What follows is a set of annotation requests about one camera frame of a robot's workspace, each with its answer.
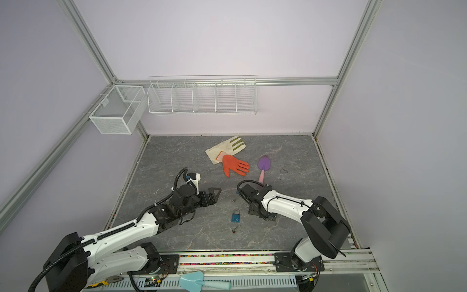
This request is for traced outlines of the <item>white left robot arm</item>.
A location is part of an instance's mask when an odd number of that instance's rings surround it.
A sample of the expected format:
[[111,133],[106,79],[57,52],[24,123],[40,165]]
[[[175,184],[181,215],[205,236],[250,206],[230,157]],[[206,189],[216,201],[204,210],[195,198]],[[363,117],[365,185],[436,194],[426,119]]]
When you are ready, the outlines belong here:
[[201,191],[189,180],[182,186],[174,185],[168,196],[147,206],[133,220],[84,237],[76,232],[65,236],[28,290],[34,292],[45,280],[51,292],[81,292],[119,273],[156,271],[161,260],[151,243],[144,243],[135,256],[121,249],[183,224],[186,215],[216,204],[220,193],[219,187]]

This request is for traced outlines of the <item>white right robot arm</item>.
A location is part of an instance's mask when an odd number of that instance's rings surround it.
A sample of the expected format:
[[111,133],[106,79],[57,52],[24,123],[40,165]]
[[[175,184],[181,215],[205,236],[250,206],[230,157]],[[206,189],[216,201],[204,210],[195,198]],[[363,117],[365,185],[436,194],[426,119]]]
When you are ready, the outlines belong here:
[[289,253],[275,253],[277,271],[323,271],[323,256],[335,259],[344,255],[341,248],[351,233],[349,222],[324,197],[313,200],[290,197],[270,185],[253,180],[237,184],[237,193],[248,203],[248,214],[265,221],[278,215],[300,223],[306,237],[300,239]]

